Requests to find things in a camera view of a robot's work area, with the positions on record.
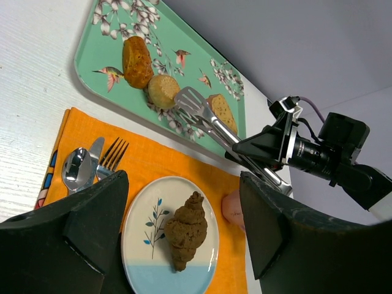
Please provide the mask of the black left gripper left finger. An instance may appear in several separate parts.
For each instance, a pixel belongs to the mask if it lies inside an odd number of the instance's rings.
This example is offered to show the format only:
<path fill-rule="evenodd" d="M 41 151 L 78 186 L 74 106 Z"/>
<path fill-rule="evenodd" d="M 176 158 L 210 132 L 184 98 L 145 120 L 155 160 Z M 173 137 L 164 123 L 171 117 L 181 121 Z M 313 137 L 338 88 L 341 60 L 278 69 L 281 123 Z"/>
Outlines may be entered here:
<path fill-rule="evenodd" d="M 117 171 L 1 223 L 2 293 L 130 293 L 120 227 L 129 191 Z"/>

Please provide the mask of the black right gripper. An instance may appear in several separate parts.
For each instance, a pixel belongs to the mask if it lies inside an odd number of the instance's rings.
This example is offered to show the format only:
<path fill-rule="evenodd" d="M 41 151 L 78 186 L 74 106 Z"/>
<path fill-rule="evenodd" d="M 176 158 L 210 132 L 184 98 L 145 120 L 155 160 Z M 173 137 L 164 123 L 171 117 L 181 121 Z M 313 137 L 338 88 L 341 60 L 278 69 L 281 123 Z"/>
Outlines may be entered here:
<path fill-rule="evenodd" d="M 300 137 L 298 123 L 287 112 L 257 135 L 235 143 L 232 150 L 267 165 L 288 165 L 325 180 L 332 179 L 337 166 L 333 150 Z"/>

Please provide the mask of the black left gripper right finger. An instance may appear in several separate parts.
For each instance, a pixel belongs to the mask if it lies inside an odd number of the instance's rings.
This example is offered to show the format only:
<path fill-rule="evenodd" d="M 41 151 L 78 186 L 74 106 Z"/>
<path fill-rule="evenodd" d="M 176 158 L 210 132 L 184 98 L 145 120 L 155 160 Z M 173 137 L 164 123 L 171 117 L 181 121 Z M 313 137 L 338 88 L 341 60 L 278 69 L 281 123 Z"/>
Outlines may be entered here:
<path fill-rule="evenodd" d="M 390 293 L 391 222 L 361 225 L 314 210 L 254 176 L 239 196 L 263 293 Z"/>

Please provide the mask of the metal serving tongs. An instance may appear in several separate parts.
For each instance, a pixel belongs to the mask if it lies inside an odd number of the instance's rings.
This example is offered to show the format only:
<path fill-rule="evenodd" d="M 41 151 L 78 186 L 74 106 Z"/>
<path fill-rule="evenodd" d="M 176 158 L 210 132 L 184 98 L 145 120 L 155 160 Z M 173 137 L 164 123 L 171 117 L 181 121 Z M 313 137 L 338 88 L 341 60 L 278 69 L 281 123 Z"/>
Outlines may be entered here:
<path fill-rule="evenodd" d="M 198 91 L 189 86 L 184 87 L 175 96 L 175 103 L 195 118 L 198 128 L 206 127 L 205 131 L 209 133 L 210 137 L 220 144 L 238 164 L 246 167 L 258 178 L 284 195 L 291 195 L 292 186 L 267 167 L 266 164 L 259 164 L 255 160 L 238 155 L 233 151 L 233 145 L 239 143 L 241 139 L 213 113 L 206 99 Z"/>

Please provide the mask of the dark brown croissant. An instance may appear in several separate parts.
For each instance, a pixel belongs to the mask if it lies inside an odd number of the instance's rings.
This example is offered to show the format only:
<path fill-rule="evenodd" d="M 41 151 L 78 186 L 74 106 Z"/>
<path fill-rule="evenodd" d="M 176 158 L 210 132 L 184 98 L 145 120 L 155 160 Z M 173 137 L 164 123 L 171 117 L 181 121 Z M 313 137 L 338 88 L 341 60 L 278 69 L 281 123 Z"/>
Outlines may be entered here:
<path fill-rule="evenodd" d="M 197 191 L 180 206 L 164 226 L 175 271 L 183 271 L 207 236 L 204 197 Z"/>

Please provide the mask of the round pale bun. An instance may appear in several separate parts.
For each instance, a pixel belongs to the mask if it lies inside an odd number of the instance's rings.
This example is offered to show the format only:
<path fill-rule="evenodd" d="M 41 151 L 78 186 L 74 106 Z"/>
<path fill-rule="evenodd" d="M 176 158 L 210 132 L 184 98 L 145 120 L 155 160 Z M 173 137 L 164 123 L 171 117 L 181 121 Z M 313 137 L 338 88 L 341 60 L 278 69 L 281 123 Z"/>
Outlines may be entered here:
<path fill-rule="evenodd" d="M 148 83 L 149 98 L 156 107 L 164 110 L 176 105 L 174 98 L 179 91 L 178 82 L 169 75 L 155 75 Z"/>

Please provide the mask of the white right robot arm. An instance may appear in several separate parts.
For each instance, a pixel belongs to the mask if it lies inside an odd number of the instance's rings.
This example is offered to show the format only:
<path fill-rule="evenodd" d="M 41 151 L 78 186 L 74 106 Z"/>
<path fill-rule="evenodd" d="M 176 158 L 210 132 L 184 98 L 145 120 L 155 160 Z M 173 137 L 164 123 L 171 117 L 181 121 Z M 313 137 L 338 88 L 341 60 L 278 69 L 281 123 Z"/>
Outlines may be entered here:
<path fill-rule="evenodd" d="M 318 135 L 310 141 L 298 134 L 298 121 L 283 111 L 275 123 L 233 145 L 235 153 L 275 169 L 283 165 L 329 181 L 343 190 L 365 210 L 391 193 L 391 178 L 358 157 L 370 128 L 361 121 L 329 113 Z"/>

